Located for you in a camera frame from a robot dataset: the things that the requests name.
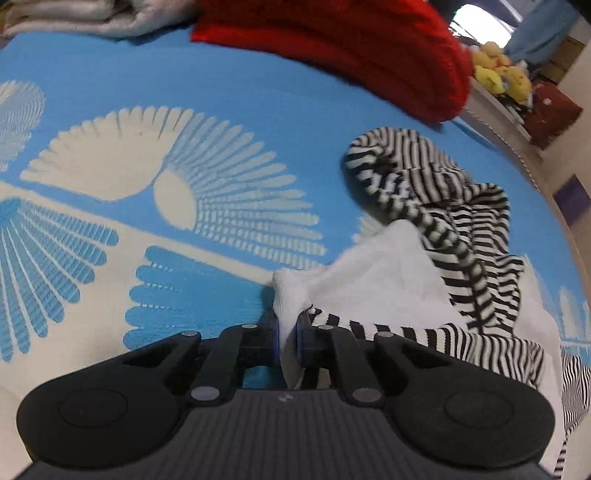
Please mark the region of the black white striped garment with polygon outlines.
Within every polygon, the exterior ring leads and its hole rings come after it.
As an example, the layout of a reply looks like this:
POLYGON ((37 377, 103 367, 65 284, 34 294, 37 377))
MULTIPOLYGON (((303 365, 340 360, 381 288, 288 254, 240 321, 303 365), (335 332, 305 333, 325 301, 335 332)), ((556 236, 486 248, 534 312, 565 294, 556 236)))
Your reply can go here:
POLYGON ((562 350, 529 259, 509 251, 505 191, 408 129, 356 137, 345 167, 372 206, 355 245, 328 266, 273 275, 287 384, 304 376, 301 314, 363 340, 393 332, 538 390, 557 417, 541 463, 561 478, 568 439, 590 409, 590 370, 562 350))

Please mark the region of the blue white patterned bedsheet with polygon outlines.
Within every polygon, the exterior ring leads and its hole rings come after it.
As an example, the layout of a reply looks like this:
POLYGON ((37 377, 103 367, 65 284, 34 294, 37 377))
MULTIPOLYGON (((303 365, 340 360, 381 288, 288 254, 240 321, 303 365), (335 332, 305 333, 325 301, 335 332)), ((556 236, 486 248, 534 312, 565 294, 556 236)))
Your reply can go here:
POLYGON ((558 479, 539 462, 468 470, 427 458, 321 370, 287 384, 277 270, 332 264, 368 199, 345 159, 380 127, 429 138, 506 193, 509 251, 542 282, 562 350, 590 370, 590 318, 553 211, 515 154, 461 120, 423 124, 270 54, 29 34, 1 54, 1 475, 5 479, 558 479), (217 407, 104 470, 35 462, 17 410, 43 383, 182 331, 276 318, 279 361, 217 407))

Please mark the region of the yellow plush toys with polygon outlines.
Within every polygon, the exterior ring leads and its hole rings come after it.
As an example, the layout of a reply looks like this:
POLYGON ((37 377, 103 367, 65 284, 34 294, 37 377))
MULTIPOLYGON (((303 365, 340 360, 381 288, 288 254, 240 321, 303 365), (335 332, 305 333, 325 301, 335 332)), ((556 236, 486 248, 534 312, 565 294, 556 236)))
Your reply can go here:
POLYGON ((470 47, 473 77, 491 95, 508 97, 518 105, 532 99, 527 64, 515 64, 495 42, 470 47))

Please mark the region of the red folded blanket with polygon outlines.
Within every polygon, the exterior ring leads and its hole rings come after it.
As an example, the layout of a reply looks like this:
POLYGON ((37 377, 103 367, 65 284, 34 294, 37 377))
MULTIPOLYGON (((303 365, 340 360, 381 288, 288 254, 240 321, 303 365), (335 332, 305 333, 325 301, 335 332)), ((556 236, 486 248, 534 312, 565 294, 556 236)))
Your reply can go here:
POLYGON ((467 103, 471 64, 426 1, 200 1, 194 42, 262 51, 342 77, 430 123, 467 103))

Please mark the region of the cream folded quilt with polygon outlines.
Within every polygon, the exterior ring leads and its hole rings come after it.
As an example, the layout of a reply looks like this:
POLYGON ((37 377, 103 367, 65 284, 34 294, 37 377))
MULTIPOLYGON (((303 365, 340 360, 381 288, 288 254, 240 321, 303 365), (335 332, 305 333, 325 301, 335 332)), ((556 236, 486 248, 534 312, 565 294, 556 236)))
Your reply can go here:
POLYGON ((106 38, 139 37, 191 18, 190 0, 11 1, 2 35, 77 33, 106 38))

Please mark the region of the blue curtain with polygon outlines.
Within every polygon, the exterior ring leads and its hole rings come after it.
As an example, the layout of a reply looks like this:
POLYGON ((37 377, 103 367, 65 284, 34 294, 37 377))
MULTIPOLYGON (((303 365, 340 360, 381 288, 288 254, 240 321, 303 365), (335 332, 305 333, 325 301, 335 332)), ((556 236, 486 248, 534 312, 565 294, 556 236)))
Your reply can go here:
POLYGON ((514 31, 504 54, 513 62, 546 62, 577 23, 580 11, 564 0, 538 1, 514 31))

